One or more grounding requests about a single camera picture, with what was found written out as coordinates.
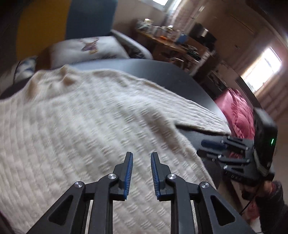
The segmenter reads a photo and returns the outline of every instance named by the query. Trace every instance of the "yellow wall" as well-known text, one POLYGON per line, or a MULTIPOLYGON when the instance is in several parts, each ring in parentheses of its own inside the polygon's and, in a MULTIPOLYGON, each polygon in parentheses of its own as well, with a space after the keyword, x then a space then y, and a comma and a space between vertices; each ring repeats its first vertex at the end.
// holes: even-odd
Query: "yellow wall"
POLYGON ((39 54, 63 41, 71 0, 34 0, 20 17, 16 40, 17 59, 39 54))

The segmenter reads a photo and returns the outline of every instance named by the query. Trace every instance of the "sunlight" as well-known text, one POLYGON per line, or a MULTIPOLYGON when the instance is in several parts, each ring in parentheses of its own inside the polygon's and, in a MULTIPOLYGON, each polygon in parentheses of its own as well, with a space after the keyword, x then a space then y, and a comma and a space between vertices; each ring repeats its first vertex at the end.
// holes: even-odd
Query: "sunlight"
POLYGON ((252 65, 254 68, 249 69, 248 74, 243 75, 243 79, 252 92, 256 92, 261 86, 276 74, 281 68, 281 60, 270 47, 266 49, 257 64, 252 65))

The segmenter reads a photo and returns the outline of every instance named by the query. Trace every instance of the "white blanket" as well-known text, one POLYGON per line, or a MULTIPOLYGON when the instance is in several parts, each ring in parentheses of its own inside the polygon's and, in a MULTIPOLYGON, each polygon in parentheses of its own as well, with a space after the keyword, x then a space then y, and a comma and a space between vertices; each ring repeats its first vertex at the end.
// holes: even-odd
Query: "white blanket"
POLYGON ((187 181, 213 184, 175 124, 230 133, 214 113, 145 79, 39 71, 0 102, 0 210, 27 232, 75 181, 98 181, 131 151, 130 193, 114 203, 114 233, 169 233, 170 203, 154 194, 151 152, 187 181))

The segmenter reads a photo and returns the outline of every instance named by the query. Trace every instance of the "black table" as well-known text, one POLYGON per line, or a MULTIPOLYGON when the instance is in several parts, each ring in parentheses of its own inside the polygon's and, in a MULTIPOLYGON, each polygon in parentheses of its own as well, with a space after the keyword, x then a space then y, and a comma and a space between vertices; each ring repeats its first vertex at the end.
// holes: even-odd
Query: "black table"
MULTIPOLYGON (((179 96, 198 103, 220 118, 226 119, 222 111, 201 86, 191 76, 171 63, 147 59, 104 59, 77 63, 71 66, 79 70, 115 69, 127 72, 139 78, 153 81, 179 96)), ((205 134, 181 127, 179 127, 179 130, 195 149, 198 149, 205 134)), ((215 186, 218 187, 222 178, 220 168, 206 159, 202 159, 202 161, 215 186)))

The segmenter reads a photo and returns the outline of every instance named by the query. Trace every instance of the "white pillow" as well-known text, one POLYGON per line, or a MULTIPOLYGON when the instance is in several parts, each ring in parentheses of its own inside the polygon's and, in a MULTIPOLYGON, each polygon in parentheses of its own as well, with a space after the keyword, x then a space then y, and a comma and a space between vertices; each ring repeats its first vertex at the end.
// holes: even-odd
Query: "white pillow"
POLYGON ((51 69, 94 59, 130 58, 113 36, 71 39, 50 47, 51 69))

